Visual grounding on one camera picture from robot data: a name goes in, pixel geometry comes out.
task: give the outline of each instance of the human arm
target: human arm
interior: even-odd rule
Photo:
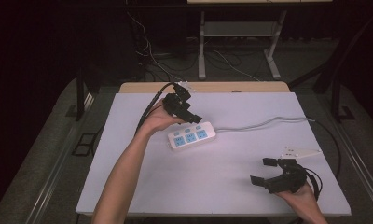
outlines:
[[[327,224],[307,182],[296,193],[283,191],[276,193],[276,195],[283,198],[305,222],[309,224]]]
[[[92,223],[123,223],[137,186],[145,149],[152,134],[175,123],[182,123],[156,103],[111,171],[93,214]]]

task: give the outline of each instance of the table leg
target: table leg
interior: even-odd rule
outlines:
[[[204,11],[200,18],[200,45],[199,45],[199,80],[206,79],[206,68],[204,63]]]
[[[282,31],[282,28],[283,28],[283,22],[285,20],[285,15],[286,15],[286,10],[282,11],[282,13],[280,14],[280,18],[277,21],[276,28],[275,28],[274,35],[273,35],[272,40],[271,40],[270,47],[268,49],[264,50],[266,60],[268,62],[271,74],[273,75],[274,79],[280,79],[281,78],[279,70],[277,69],[277,65],[276,65],[276,63],[274,62],[274,59],[273,59],[273,53],[274,53],[274,49],[276,48],[277,41],[279,40],[280,33]]]

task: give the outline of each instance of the white plastic part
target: white plastic part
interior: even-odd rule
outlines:
[[[282,159],[301,159],[322,153],[323,151],[321,149],[286,147],[283,151]]]
[[[187,83],[187,81],[179,81],[177,82],[178,85],[184,87],[187,91],[190,91],[190,92],[196,92],[195,89],[193,89],[191,86],[189,86],[189,84]]]
[[[167,134],[170,147],[174,150],[195,147],[215,139],[216,133],[210,122],[185,127]]]

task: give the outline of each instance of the power cord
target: power cord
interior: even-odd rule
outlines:
[[[252,76],[252,75],[249,75],[249,74],[247,74],[247,73],[245,73],[245,72],[243,72],[243,71],[241,71],[241,70],[239,70],[239,69],[237,69],[223,54],[221,54],[218,50],[213,50],[213,52],[215,52],[216,54],[218,54],[225,62],[226,62],[226,64],[227,65],[229,65],[229,67],[230,67],[230,69],[233,69],[233,70],[235,70],[236,72],[238,72],[238,73],[241,73],[241,74],[243,74],[243,75],[246,75],[246,76],[248,76],[248,77],[250,77],[250,78],[252,78],[252,79],[254,79],[255,81],[261,81],[260,79],[258,79],[258,78],[256,78],[256,77],[254,77],[254,76]]]
[[[151,102],[149,103],[149,105],[146,107],[143,115],[141,116],[140,118],[140,121],[138,122],[137,124],[137,128],[136,128],[136,133],[137,131],[140,129],[141,125],[143,125],[146,117],[148,116],[149,114],[149,111],[151,110],[152,106],[154,106],[155,102],[158,100],[158,98],[162,95],[163,91],[170,85],[177,85],[176,83],[174,82],[169,82],[167,83],[166,85],[164,85],[158,92],[157,94],[154,96],[154,98],[151,100]]]
[[[249,126],[245,126],[245,127],[240,127],[240,128],[220,127],[220,128],[214,128],[214,130],[215,130],[216,133],[224,133],[224,132],[249,132],[249,131],[252,131],[252,129],[255,129],[255,128],[258,128],[258,127],[262,127],[262,126],[264,126],[266,124],[269,124],[269,123],[273,122],[274,120],[282,120],[282,121],[288,121],[288,122],[307,120],[307,121],[315,122],[314,119],[308,119],[308,118],[304,118],[304,117],[298,117],[298,118],[275,117],[275,118],[272,118],[272,119],[268,119],[268,120],[266,120],[264,122],[253,124],[253,125],[249,125]]]
[[[337,150],[337,153],[338,153],[338,168],[335,172],[335,178],[338,179],[339,175],[340,175],[340,170],[341,170],[341,152],[340,152],[340,147],[338,145],[338,141],[336,140],[334,134],[332,134],[329,129],[327,129],[323,123],[319,122],[319,121],[315,121],[314,123],[318,124],[320,127],[322,127],[328,134],[329,136],[332,138],[334,144],[335,144],[335,147],[336,147],[336,150]]]

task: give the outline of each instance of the wooden table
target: wooden table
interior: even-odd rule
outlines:
[[[157,92],[166,82],[126,82],[120,87],[120,93],[149,93]],[[290,92],[284,82],[188,82],[196,92]]]

